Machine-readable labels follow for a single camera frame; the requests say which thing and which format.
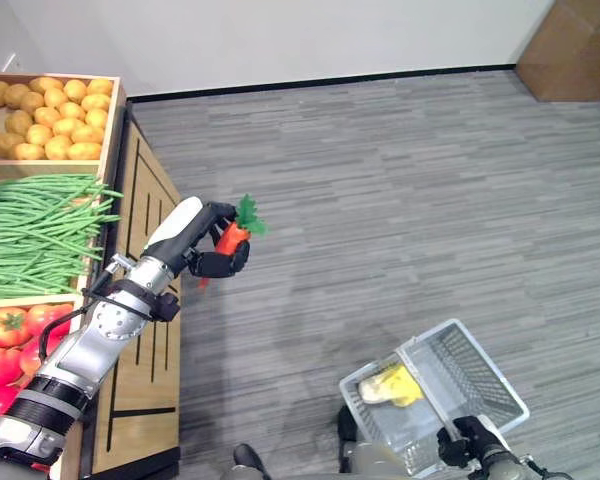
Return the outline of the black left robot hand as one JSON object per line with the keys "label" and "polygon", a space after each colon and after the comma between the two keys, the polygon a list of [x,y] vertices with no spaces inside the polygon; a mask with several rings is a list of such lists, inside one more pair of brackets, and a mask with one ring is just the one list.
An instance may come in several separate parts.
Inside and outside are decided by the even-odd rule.
{"label": "black left robot hand", "polygon": [[187,269],[199,278],[228,278],[240,272],[250,254],[250,243],[240,240],[230,253],[214,249],[201,251],[198,243],[209,236],[214,246],[237,218],[236,208],[228,203],[202,202],[192,196],[166,217],[151,235],[140,255],[140,261],[151,261],[158,269],[177,277]]}

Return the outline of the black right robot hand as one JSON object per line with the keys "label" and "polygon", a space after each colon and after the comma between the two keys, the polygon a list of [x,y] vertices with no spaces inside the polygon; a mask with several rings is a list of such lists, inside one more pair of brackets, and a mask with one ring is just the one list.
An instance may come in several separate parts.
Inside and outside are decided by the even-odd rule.
{"label": "black right robot hand", "polygon": [[453,440],[446,428],[437,434],[438,456],[448,466],[465,468],[471,460],[480,463],[491,455],[509,452],[497,427],[485,415],[464,416],[453,420],[460,437]]}

